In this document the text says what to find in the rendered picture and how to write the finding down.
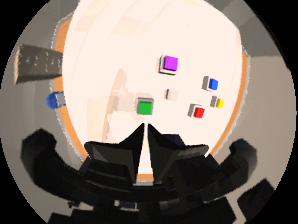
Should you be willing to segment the purple button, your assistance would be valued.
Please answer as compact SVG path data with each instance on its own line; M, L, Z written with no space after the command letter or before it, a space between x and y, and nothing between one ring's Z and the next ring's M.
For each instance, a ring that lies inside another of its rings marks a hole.
M178 69L178 57L162 55L160 57L160 64L158 64L158 73L165 73L165 75L176 76Z

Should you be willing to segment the blue button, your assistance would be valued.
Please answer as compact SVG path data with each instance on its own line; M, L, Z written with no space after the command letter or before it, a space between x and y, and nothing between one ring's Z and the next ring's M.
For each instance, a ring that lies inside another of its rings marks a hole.
M202 88L205 91L216 92L218 87L218 79L213 79L213 77L204 76L204 80L202 80Z

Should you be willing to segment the red button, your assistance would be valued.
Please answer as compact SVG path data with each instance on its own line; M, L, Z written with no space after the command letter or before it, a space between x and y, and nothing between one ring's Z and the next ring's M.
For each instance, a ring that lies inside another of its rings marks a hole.
M188 109L188 117L196 117L196 119L201 119L201 117L204 116L204 108L204 105L190 103L190 107Z

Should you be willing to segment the yellow button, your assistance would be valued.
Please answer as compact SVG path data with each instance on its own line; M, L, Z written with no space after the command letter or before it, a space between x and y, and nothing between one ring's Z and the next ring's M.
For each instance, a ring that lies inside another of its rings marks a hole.
M222 109L223 99L220 96L212 96L212 101L210 101L210 107L216 109Z

